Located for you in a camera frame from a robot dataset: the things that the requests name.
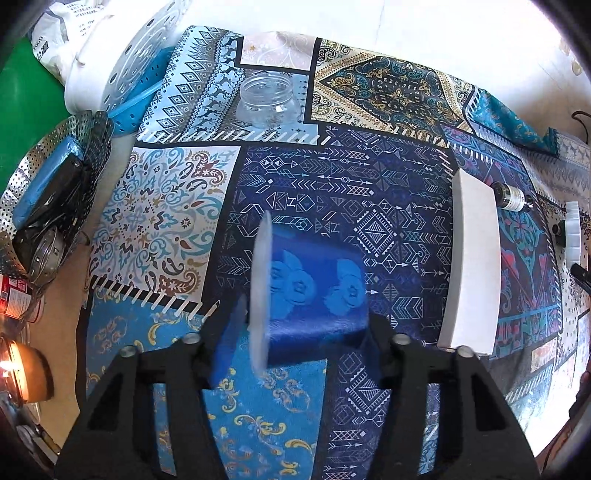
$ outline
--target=lit candle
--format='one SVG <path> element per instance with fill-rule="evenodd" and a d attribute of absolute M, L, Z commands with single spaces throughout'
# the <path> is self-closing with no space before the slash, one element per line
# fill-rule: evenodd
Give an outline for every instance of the lit candle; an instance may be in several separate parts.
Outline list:
<path fill-rule="evenodd" d="M 51 381 L 46 362 L 38 350 L 0 335 L 4 348 L 0 378 L 5 379 L 10 399 L 19 406 L 51 397 Z"/>

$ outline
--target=green surface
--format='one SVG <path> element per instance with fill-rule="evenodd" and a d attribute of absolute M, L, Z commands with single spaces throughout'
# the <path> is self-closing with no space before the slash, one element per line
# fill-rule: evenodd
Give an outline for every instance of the green surface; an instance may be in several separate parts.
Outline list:
<path fill-rule="evenodd" d="M 27 151 L 64 118 L 64 87 L 23 38 L 0 72 L 0 192 Z"/>

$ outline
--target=table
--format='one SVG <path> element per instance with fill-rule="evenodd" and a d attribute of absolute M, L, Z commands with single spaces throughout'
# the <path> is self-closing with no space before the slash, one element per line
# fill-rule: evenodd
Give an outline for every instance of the table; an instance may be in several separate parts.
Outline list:
<path fill-rule="evenodd" d="M 238 87 L 256 69 L 292 76 L 299 124 L 259 131 L 236 120 Z M 91 390 L 123 345 L 161 348 L 198 330 L 224 287 L 248 289 L 264 210 L 357 245 L 371 309 L 429 347 L 445 306 L 457 168 L 536 199 L 528 214 L 499 211 L 502 293 L 488 366 L 530 443 L 542 441 L 540 426 L 568 409 L 560 394 L 589 356 L 588 298 L 548 229 L 577 199 L 588 238 L 588 148 L 555 131 L 538 137 L 490 94 L 445 73 L 305 35 L 183 34 L 93 241 L 79 384 Z M 187 300 L 180 310 L 170 308 L 175 296 Z M 228 472 L 362 478 L 389 395 L 361 355 L 255 378 L 245 345 L 246 332 L 206 398 Z M 173 471 L 158 391 L 161 464 Z M 433 466 L 438 402 L 432 385 L 422 472 Z"/>

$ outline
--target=metal bolt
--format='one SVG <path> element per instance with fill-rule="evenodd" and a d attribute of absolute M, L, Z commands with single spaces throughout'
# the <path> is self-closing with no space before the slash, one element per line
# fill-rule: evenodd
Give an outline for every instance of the metal bolt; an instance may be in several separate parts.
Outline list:
<path fill-rule="evenodd" d="M 396 345 L 408 345 L 412 341 L 406 333 L 397 333 L 392 337 L 392 343 L 396 343 Z"/>
<path fill-rule="evenodd" d="M 464 358 L 472 358 L 474 356 L 474 350 L 472 350 L 469 346 L 461 345 L 456 350 L 459 356 Z"/>
<path fill-rule="evenodd" d="M 187 345 L 193 345 L 201 341 L 201 335 L 199 335 L 198 333 L 186 333 L 185 335 L 183 335 L 182 340 L 183 343 L 186 343 Z"/>
<path fill-rule="evenodd" d="M 138 350 L 135 345 L 124 346 L 121 350 L 119 350 L 119 354 L 123 358 L 129 358 L 130 356 L 134 356 L 136 353 L 138 353 Z"/>

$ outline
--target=white foam block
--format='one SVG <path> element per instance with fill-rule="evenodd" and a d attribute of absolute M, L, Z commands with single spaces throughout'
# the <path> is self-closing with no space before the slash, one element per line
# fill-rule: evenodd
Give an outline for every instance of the white foam block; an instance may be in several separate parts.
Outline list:
<path fill-rule="evenodd" d="M 501 298 L 501 240 L 495 195 L 462 169 L 452 181 L 452 273 L 437 346 L 493 352 Z"/>

